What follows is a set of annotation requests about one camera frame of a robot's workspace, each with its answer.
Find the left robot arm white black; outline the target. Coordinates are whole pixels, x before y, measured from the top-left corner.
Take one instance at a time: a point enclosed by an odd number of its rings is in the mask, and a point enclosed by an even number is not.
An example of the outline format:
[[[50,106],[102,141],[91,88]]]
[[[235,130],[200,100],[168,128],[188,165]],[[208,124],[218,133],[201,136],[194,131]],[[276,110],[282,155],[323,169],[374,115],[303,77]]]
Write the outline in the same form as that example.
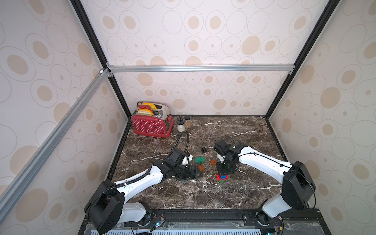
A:
[[[164,159],[154,161],[147,170],[122,181],[103,181],[84,208],[88,220],[103,235],[119,223],[148,224],[151,210],[144,203],[129,203],[135,195],[166,179],[196,180],[202,177],[198,166],[190,164],[192,155],[173,149]]]

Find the green long lego brick centre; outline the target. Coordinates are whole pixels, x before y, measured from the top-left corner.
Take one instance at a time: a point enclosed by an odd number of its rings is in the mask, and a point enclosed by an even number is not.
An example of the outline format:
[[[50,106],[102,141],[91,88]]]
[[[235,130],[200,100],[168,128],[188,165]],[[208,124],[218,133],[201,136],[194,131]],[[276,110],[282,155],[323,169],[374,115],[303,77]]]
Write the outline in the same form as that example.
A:
[[[195,162],[197,164],[204,163],[205,162],[205,157],[204,156],[202,156],[202,157],[196,157],[194,160],[195,160]]]

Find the white salt shaker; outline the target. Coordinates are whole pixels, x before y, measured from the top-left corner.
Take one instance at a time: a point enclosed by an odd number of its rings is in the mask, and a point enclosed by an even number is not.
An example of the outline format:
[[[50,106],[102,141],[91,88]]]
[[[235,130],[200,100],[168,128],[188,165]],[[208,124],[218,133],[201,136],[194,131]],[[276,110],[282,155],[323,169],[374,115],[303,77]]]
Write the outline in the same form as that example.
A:
[[[186,130],[186,121],[182,116],[177,118],[176,123],[178,132],[182,133]]]

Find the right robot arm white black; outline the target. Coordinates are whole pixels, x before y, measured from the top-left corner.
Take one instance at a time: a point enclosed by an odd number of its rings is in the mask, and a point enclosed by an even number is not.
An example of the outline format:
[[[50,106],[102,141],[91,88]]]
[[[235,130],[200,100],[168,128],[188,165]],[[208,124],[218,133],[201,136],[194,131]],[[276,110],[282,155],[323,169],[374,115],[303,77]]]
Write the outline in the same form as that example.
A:
[[[256,218],[262,226],[289,209],[309,209],[309,200],[315,197],[316,186],[306,166],[299,161],[281,161],[263,154],[242,142],[214,144],[219,162],[216,167],[220,176],[234,174],[240,164],[251,166],[277,180],[282,191],[266,199],[258,208]]]

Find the yellow toy toast slice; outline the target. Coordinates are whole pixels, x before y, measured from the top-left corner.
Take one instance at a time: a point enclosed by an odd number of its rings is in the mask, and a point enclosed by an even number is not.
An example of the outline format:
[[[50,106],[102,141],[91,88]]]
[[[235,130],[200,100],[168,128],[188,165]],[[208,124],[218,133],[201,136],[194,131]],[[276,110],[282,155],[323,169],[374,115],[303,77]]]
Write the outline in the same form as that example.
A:
[[[148,110],[151,110],[151,111],[157,110],[156,105],[154,105],[152,103],[148,103],[148,102],[143,102],[141,104],[138,104],[138,108],[139,109],[148,109]]]
[[[154,115],[154,113],[149,109],[139,109],[137,111],[137,114],[138,115],[144,115],[144,116],[153,116]]]

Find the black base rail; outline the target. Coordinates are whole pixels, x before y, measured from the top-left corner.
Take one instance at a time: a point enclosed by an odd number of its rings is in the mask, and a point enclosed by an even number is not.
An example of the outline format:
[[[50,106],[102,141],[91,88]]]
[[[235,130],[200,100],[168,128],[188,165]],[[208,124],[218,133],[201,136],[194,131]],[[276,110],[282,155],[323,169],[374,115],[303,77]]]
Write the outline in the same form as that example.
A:
[[[117,224],[110,235],[329,235],[318,209],[288,210],[257,222],[255,209],[164,209],[152,210],[144,226],[136,222]]]

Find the aluminium left frame bar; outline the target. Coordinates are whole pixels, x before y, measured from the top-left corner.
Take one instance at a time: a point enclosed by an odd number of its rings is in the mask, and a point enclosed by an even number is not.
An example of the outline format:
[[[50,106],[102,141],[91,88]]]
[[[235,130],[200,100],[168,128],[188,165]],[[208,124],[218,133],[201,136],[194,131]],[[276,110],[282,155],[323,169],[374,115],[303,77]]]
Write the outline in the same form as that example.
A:
[[[79,97],[77,102],[71,107],[69,112],[66,113],[43,144],[37,149],[30,161],[12,182],[9,189],[4,192],[4,195],[1,198],[1,223],[3,223],[7,218],[27,187],[33,181],[37,173],[40,171],[62,138],[66,135],[69,128],[76,121],[78,116],[88,104],[89,100],[93,97],[94,93],[109,74],[110,70],[105,68],[96,76],[88,88]]]

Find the brown pepper shaker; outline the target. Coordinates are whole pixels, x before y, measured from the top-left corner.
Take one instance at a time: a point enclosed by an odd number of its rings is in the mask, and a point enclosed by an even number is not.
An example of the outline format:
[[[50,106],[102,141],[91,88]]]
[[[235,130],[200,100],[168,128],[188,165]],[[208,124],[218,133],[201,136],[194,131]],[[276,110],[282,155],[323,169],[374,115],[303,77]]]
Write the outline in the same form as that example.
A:
[[[184,116],[185,119],[185,127],[186,129],[190,129],[192,126],[192,120],[190,116]]]

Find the red toy toaster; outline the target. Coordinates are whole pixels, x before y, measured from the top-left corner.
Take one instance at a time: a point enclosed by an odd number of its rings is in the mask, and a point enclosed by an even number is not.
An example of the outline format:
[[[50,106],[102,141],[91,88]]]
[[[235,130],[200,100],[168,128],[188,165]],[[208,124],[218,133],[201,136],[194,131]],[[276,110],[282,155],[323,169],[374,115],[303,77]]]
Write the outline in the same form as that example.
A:
[[[170,136],[174,121],[172,120],[172,114],[170,108],[164,104],[152,103],[156,105],[157,110],[153,111],[153,116],[138,115],[138,104],[143,103],[139,101],[137,103],[137,109],[131,117],[134,132],[139,135],[167,138]]]

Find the aluminium horizontal frame bar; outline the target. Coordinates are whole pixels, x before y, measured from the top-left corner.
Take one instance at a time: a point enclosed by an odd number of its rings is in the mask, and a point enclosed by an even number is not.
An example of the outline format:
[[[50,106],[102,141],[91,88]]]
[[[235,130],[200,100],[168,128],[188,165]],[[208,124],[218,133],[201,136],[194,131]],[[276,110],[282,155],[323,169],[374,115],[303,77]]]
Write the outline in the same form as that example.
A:
[[[256,65],[171,65],[171,66],[113,66],[104,70],[111,73],[137,72],[232,72],[232,71],[293,71],[294,64],[256,64]]]

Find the yellow toy toast slice front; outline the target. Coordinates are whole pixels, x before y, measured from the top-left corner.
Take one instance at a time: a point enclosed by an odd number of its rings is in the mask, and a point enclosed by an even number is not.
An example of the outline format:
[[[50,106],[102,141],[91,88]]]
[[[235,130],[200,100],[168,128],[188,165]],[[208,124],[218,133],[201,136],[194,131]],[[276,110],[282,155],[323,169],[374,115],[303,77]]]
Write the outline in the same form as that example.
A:
[[[154,113],[149,109],[139,109],[137,111],[137,114],[138,115],[144,115],[144,116],[153,116],[154,115]]]

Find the red long lego brick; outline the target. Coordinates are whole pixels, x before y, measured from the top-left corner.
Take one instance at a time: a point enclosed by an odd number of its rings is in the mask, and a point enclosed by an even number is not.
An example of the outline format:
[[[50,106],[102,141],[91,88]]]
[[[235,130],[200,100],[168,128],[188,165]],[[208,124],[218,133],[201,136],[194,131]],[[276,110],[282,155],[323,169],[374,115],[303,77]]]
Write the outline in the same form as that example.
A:
[[[216,174],[217,181],[220,181],[220,176],[223,176],[223,175]]]

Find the yellow toy toast slice back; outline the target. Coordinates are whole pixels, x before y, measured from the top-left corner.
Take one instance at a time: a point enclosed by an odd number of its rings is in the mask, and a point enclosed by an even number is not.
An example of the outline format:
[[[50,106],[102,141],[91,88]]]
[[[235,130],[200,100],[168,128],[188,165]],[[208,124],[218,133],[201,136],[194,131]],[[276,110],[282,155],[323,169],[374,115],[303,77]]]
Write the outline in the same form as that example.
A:
[[[148,110],[151,110],[151,111],[157,110],[156,105],[154,105],[152,103],[148,103],[148,102],[143,102],[141,104],[138,104],[138,108],[139,109],[148,109]]]

